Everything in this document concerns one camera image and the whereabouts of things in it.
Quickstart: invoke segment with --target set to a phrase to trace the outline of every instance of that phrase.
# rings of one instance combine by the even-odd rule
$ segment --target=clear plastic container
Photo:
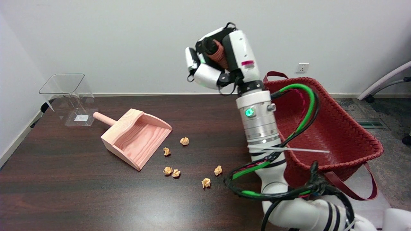
[[[55,74],[39,91],[68,127],[90,126],[98,111],[84,74]]]

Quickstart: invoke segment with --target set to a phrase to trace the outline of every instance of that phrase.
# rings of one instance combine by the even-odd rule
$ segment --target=paper label
[[[76,118],[74,119],[75,122],[87,121],[87,120],[88,120],[88,115],[77,115]]]

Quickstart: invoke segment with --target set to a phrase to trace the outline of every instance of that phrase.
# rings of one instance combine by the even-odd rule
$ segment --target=red handle
[[[363,165],[370,173],[371,181],[372,181],[372,192],[368,198],[363,198],[359,196],[358,194],[356,194],[354,191],[352,191],[346,184],[344,184],[344,182],[342,182],[342,180],[333,171],[324,173],[324,176],[331,184],[339,188],[343,193],[345,193],[347,196],[351,197],[352,199],[355,199],[357,201],[374,200],[378,196],[378,186],[377,186],[377,183],[375,182],[374,175],[372,174],[368,163],[365,162],[363,163]]]
[[[270,77],[270,76],[278,76],[278,77],[283,77],[283,78],[288,79],[288,76],[285,75],[284,73],[270,71],[270,72],[267,72],[266,76],[264,76],[263,82],[268,82],[268,77]]]

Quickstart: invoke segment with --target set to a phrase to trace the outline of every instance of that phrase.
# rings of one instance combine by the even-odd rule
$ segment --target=red woven basket
[[[305,84],[312,88],[319,96],[321,109],[312,126],[293,139],[289,147],[329,150],[330,153],[286,151],[287,168],[284,176],[289,185],[304,185],[310,175],[310,165],[317,160],[319,171],[348,196],[357,200],[374,199],[378,195],[378,187],[371,172],[373,192],[369,198],[358,196],[343,181],[362,165],[370,171],[367,161],[383,153],[381,143],[344,111],[315,79],[301,77],[269,81],[264,84],[270,92],[275,92],[293,83]],[[304,92],[303,96],[308,103],[308,94]],[[273,102],[277,106],[275,117],[280,136],[284,140],[296,129],[300,121],[302,99],[297,92],[289,92]]]

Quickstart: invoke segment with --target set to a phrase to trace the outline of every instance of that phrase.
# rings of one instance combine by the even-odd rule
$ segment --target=silver metal cylinder
[[[247,95],[246,103],[238,103],[244,131],[248,142],[258,142],[268,136],[278,134],[274,117],[275,104],[271,103],[269,94],[261,92]]]

